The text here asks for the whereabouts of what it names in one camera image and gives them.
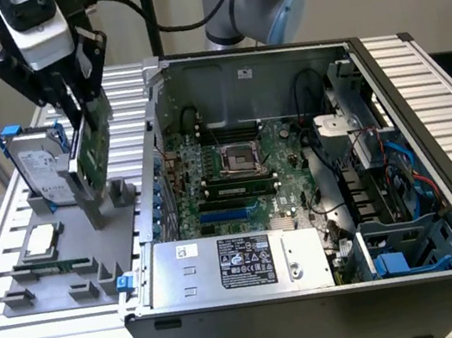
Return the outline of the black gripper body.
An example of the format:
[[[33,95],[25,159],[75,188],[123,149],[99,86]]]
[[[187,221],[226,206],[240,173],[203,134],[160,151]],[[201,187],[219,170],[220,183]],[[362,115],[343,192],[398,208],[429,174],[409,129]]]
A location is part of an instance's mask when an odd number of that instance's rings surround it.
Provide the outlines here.
[[[80,100],[75,71],[104,68],[107,38],[92,28],[95,0],[0,0],[0,79],[38,106],[43,72],[58,72]]]

